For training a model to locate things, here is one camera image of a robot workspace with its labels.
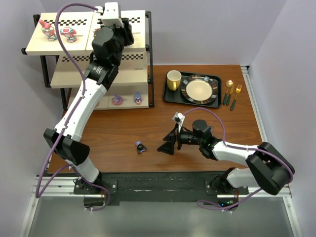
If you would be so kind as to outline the pink bunny white bonnet toy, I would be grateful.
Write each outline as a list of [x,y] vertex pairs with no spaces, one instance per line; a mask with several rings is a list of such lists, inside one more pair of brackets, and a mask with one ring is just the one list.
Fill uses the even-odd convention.
[[64,27],[60,30],[60,34],[63,35],[68,43],[73,43],[77,41],[77,32],[72,27]]

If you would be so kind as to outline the purple bunny holding cake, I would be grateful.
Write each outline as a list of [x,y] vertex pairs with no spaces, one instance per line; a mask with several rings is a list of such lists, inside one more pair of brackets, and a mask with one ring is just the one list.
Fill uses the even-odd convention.
[[134,103],[136,105],[141,105],[142,101],[143,99],[142,99],[141,93],[139,91],[136,91],[134,94]]

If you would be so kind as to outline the pink bunny green hat toy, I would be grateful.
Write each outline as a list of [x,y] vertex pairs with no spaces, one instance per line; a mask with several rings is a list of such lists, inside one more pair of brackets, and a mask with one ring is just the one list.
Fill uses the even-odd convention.
[[41,31],[47,37],[48,41],[57,40],[57,35],[55,33],[55,29],[51,26],[51,24],[49,24],[43,20],[39,20],[39,23],[41,25]]

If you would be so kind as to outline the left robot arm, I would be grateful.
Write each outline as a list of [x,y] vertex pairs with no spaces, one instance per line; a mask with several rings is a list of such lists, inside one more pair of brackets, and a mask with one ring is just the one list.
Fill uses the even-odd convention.
[[95,32],[90,63],[77,95],[55,128],[48,128],[44,132],[44,138],[54,152],[71,165],[84,181],[98,187],[102,184],[101,174],[89,158],[90,147],[80,140],[94,108],[119,73],[123,49],[134,43],[128,18],[121,21],[122,26],[105,25]]

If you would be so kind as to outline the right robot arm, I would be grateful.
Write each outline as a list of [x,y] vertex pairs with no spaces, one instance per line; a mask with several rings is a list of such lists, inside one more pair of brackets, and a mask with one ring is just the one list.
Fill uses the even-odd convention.
[[205,158],[244,165],[243,169],[229,168],[210,182],[212,189],[223,193],[240,187],[259,187],[277,195],[295,173],[294,167],[270,143],[244,146],[224,142],[213,136],[212,127],[201,119],[193,122],[192,130],[176,124],[163,140],[159,152],[173,155],[182,145],[197,145]]

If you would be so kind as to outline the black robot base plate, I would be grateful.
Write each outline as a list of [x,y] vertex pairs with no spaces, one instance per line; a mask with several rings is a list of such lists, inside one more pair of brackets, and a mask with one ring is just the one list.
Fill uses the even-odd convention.
[[75,179],[74,194],[84,196],[85,207],[99,207],[101,187],[110,193],[110,205],[121,202],[217,202],[223,192],[212,189],[211,181],[222,171],[102,173],[99,186]]

